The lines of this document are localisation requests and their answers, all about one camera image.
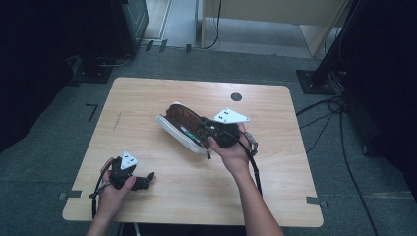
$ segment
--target gray carpet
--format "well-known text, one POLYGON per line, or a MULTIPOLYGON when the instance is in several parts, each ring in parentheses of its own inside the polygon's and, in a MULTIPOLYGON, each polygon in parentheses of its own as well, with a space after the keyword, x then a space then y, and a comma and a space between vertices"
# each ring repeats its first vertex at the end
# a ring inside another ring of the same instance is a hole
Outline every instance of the gray carpet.
MULTIPOLYGON (((65 87, 41 115, 30 133, 0 154, 0 235, 83 235, 88 222, 62 218, 65 202, 58 194, 72 188, 89 140, 117 77, 281 85, 289 87, 295 110, 326 95, 301 91, 295 71, 315 70, 319 60, 193 49, 140 49, 126 66, 115 68, 106 85, 65 87), (98 109, 91 118, 92 106, 98 109)), ((299 117, 300 126, 327 114, 325 105, 299 117)), ((326 119, 302 129, 306 149, 315 142, 326 119)), ((379 235, 415 235, 417 206, 402 174, 382 157, 362 154, 360 138, 348 113, 343 114, 347 162, 379 235)), ((334 115, 308 153, 322 202, 320 228, 285 227, 287 235, 375 235, 367 212, 349 176, 334 115)), ((242 228, 185 225, 141 225, 142 235, 235 235, 242 228)), ((112 232, 117 224, 112 225, 112 232)))

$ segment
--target person's left hand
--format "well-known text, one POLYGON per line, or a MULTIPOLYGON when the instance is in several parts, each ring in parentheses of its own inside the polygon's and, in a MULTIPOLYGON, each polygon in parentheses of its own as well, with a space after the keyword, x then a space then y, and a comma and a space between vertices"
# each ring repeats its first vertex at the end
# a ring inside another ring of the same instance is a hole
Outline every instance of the person's left hand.
MULTIPOLYGON (((103 171, 104 167, 112 160, 113 157, 108 159, 104 166, 101 168, 101 171, 103 171)), ((102 178, 103 182, 108 182, 110 173, 110 170, 107 170, 104 173, 102 178)), ((131 191, 135 182, 136 177, 131 176, 125 181, 125 185, 120 190, 114 188, 113 185, 109 185, 101 190, 99 194, 98 210, 96 216, 105 217, 107 220, 111 221, 124 204, 126 197, 131 191)))

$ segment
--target black round hole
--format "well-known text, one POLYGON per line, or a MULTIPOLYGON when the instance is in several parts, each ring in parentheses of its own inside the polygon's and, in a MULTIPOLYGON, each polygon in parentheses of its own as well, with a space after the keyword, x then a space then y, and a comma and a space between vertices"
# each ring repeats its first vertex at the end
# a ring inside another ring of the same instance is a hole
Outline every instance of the black round hole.
POLYGON ((240 93, 238 93, 238 92, 233 92, 230 97, 234 101, 240 101, 240 100, 242 100, 242 95, 240 93))

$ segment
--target wooden table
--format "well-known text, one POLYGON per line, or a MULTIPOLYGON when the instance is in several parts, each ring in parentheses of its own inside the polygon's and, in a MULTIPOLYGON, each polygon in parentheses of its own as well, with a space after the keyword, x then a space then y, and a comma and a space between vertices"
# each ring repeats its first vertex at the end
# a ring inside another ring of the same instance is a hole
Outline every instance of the wooden table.
MULTIPOLYGON (((343 25, 350 0, 225 0, 220 17, 224 19, 300 25, 312 56, 331 30, 343 25)), ((201 47, 205 47, 206 18, 217 18, 220 0, 203 0, 201 47)))
POLYGON ((323 217, 288 88, 227 83, 118 78, 91 138, 73 190, 67 220, 91 220, 99 171, 111 156, 129 152, 139 160, 136 176, 155 172, 147 190, 131 192, 117 221, 243 225, 238 189, 220 157, 195 154, 158 126, 155 116, 179 101, 202 116, 228 107, 252 121, 247 130, 259 142, 255 156, 264 199, 282 226, 319 227, 323 217), (242 100, 230 95, 239 92, 242 100))

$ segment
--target scratch on table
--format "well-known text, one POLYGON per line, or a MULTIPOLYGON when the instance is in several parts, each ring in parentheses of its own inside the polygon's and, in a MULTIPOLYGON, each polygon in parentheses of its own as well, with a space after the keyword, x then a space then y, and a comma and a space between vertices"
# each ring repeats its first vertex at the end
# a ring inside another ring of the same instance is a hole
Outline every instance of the scratch on table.
POLYGON ((119 124, 119 121, 120 121, 120 117, 122 116, 122 112, 120 112, 119 113, 119 116, 117 117, 117 120, 116 120, 116 124, 114 125, 114 128, 113 128, 113 132, 116 130, 116 127, 117 127, 117 125, 119 124))

